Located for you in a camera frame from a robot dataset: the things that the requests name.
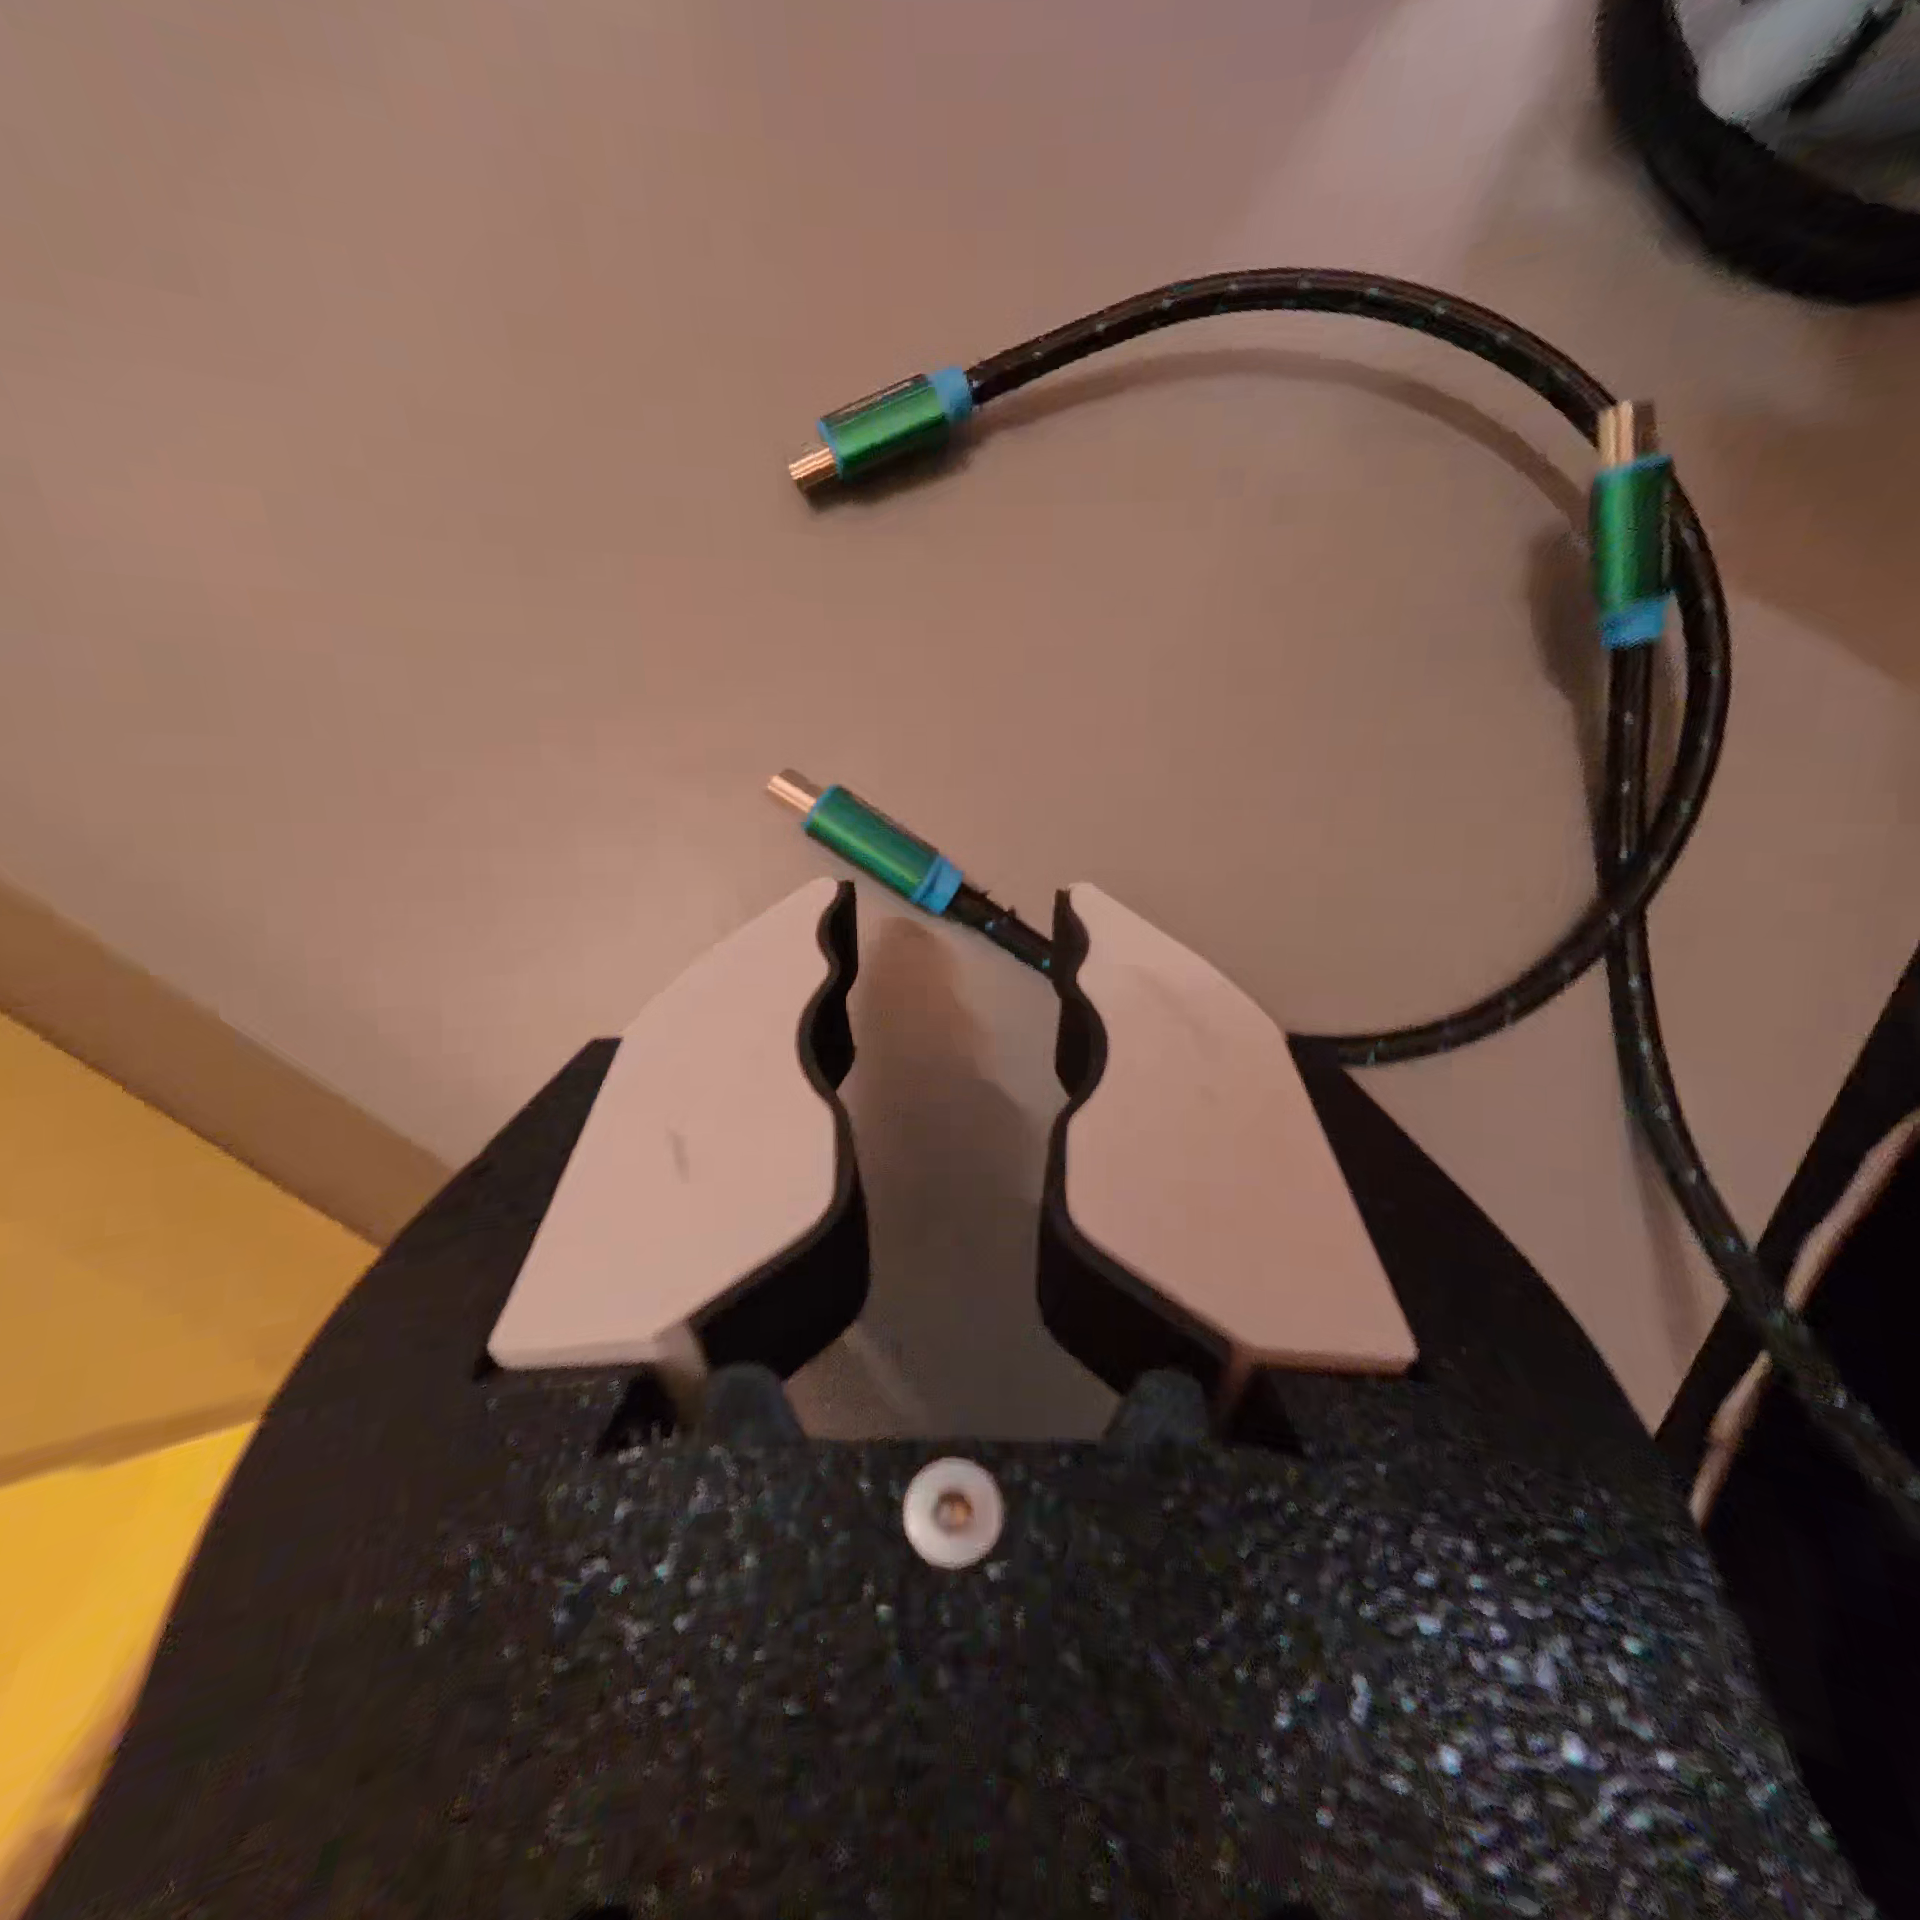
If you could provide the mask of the grey desk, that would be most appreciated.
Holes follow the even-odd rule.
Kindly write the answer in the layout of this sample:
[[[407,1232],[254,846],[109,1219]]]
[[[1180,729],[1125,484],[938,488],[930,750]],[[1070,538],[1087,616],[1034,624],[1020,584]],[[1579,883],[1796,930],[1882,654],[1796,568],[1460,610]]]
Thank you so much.
[[[829,408],[1332,266],[1651,398],[1734,623],[1651,912],[1767,1225],[1916,950],[1916,308],[1709,271],[1590,6],[5,6],[5,883],[51,1024],[371,1240],[829,871],[842,783],[1271,1017],[1439,1017],[1594,895],[1579,434],[1210,321],[808,507]]]

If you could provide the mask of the yellow plastic bin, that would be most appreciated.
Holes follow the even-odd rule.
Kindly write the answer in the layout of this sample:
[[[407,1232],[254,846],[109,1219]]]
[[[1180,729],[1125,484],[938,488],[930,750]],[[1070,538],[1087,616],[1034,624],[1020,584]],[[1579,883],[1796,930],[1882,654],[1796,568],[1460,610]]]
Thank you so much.
[[[229,1474],[374,1252],[3,1023],[3,1916],[77,1827]]]

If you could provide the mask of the person's torso black hoodie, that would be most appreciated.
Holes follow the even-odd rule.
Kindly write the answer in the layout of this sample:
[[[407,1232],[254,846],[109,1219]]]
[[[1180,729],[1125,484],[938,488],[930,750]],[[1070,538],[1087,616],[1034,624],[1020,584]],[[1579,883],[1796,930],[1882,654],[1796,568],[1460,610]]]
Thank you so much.
[[[1874,1154],[1916,1118],[1911,961],[1792,1176],[1759,1259],[1822,1262],[1806,1314],[1842,1378],[1916,1456],[1916,1143],[1867,1196]],[[1759,1392],[1704,1520],[1720,1583],[1819,1814],[1882,1916],[1917,1916],[1917,1566],[1914,1542],[1808,1426]]]

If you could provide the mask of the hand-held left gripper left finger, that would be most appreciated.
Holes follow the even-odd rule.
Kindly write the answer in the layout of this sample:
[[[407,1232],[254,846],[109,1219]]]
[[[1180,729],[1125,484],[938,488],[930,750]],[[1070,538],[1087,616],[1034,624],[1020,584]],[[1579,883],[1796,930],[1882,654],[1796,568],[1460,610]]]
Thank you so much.
[[[643,1372],[691,1408],[724,1369],[789,1380],[853,1328],[855,980],[855,887],[812,880],[640,1009],[486,1338],[501,1375]]]

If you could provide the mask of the black braided cable green plugs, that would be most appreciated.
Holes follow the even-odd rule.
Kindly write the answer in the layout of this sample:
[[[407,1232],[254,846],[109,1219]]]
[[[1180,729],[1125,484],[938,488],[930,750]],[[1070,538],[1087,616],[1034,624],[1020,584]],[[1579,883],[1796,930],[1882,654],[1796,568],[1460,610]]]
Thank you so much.
[[[971,369],[935,369],[853,400],[819,419],[815,441],[791,466],[802,495],[867,484],[898,464],[932,457],[981,408],[1020,393],[1099,352],[1144,334],[1239,314],[1336,315],[1416,332],[1477,358],[1542,398],[1594,443],[1599,410],[1616,404],[1596,375],[1515,321],[1407,280],[1344,271],[1234,271],[1178,280],[1106,305],[1037,338],[994,352]],[[1664,795],[1682,728],[1687,646],[1680,610],[1669,610],[1664,641],[1653,649],[1648,802]],[[1341,1065],[1373,1067],[1434,1059],[1487,1041],[1532,1017],[1594,967],[1604,967],[1606,898],[1500,993],[1467,1009],[1376,1036],[1317,1038]]]
[[[1726,1303],[1757,1342],[1757,1356],[1709,1419],[1690,1506],[1696,1526],[1726,1491],[1772,1386],[1792,1392],[1810,1428],[1842,1456],[1916,1538],[1916,1460],[1839,1378],[1806,1320],[1851,1230],[1916,1152],[1916,1116],[1874,1143],[1836,1210],[1812,1227],[1787,1280],[1765,1270],[1738,1227],[1690,1131],[1664,1042],[1645,912],[1698,823],[1719,769],[1732,690],[1732,643],[1711,551],[1659,449],[1653,408],[1616,402],[1597,415],[1588,551],[1597,638],[1610,666],[1610,715],[1599,792],[1599,887],[1606,898],[1606,1002],[1624,1106],[1670,1201],[1711,1264]],[[1669,610],[1687,646],[1682,728],[1664,795],[1648,802],[1653,649]]]

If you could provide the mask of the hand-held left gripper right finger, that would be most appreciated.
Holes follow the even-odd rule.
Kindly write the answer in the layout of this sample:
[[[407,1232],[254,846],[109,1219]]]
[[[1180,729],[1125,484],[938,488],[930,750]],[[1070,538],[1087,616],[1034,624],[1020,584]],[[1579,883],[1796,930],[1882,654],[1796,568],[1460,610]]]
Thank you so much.
[[[1275,1017],[1086,880],[1056,896],[1050,979],[1052,1340],[1118,1396],[1187,1376],[1214,1424],[1274,1376],[1414,1383],[1416,1335]]]

